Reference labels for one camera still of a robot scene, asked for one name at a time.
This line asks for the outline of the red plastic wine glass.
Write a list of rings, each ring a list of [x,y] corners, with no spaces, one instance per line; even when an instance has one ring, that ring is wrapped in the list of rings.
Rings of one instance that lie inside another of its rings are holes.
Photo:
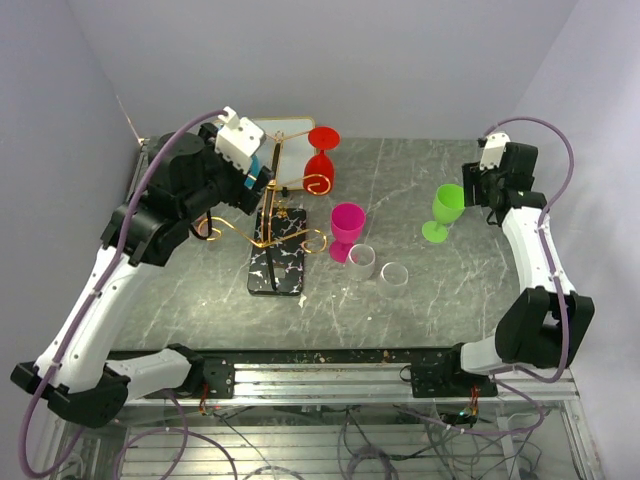
[[[308,141],[317,152],[306,163],[303,174],[303,188],[315,196],[328,194],[334,184],[335,168],[327,152],[340,143],[339,133],[328,126],[318,126],[308,133]]]

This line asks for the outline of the blue plastic wine glass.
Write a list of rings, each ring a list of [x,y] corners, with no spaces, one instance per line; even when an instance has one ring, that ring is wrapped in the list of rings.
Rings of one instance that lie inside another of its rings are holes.
[[[246,179],[245,179],[245,183],[244,183],[246,188],[248,188],[248,189],[252,189],[253,188],[253,186],[254,186],[254,184],[255,184],[255,182],[257,180],[257,177],[258,177],[258,175],[260,173],[260,169],[261,169],[260,160],[258,159],[258,157],[256,155],[252,155],[251,156],[251,165],[250,165],[250,168],[249,168],[249,173],[247,174]]]

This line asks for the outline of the pink plastic wine glass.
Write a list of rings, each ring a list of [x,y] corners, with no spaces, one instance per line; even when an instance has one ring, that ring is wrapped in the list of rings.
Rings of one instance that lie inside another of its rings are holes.
[[[334,261],[344,263],[364,229],[366,212],[355,203],[341,203],[332,210],[330,223],[334,240],[329,246],[329,255]]]

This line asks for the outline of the gold wine glass rack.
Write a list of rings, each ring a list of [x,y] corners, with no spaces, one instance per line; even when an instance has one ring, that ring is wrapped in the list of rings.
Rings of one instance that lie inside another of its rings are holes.
[[[302,207],[286,205],[294,191],[278,187],[275,174],[282,140],[276,141],[270,181],[256,216],[254,233],[246,239],[252,245],[247,290],[252,295],[298,296],[303,291],[305,259],[328,247],[325,232],[308,226]]]

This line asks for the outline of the green plastic wine glass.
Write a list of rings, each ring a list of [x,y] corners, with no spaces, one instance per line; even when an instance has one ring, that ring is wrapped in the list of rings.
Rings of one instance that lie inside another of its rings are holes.
[[[432,204],[434,219],[423,224],[423,237],[431,243],[443,243],[448,237],[448,225],[457,221],[464,210],[464,189],[461,186],[456,184],[439,186]]]

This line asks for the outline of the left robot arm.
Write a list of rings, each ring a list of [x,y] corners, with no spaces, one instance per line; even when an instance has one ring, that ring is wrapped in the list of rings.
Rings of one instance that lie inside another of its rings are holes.
[[[198,218],[220,203],[247,215],[255,211],[273,175],[262,168],[253,186],[245,182],[265,139],[246,117],[161,137],[131,200],[103,231],[91,276],[62,329],[37,360],[14,368],[12,381],[46,400],[60,418],[88,428],[106,425],[126,402],[163,389],[196,395],[205,360],[185,346],[124,361],[108,355],[128,308]]]

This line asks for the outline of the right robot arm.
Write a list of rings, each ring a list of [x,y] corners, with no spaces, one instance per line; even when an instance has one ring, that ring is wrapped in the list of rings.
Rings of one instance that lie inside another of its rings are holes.
[[[465,209],[488,208],[488,224],[501,229],[511,248],[520,294],[493,336],[433,350],[423,363],[411,364],[401,378],[416,398],[494,396],[491,375],[511,369],[530,376],[550,369],[555,380],[571,365],[595,314],[593,300],[577,292],[561,264],[546,197],[532,189],[537,148],[504,132],[479,146],[480,160],[462,167],[462,185],[438,188],[434,218],[422,234],[442,243]]]

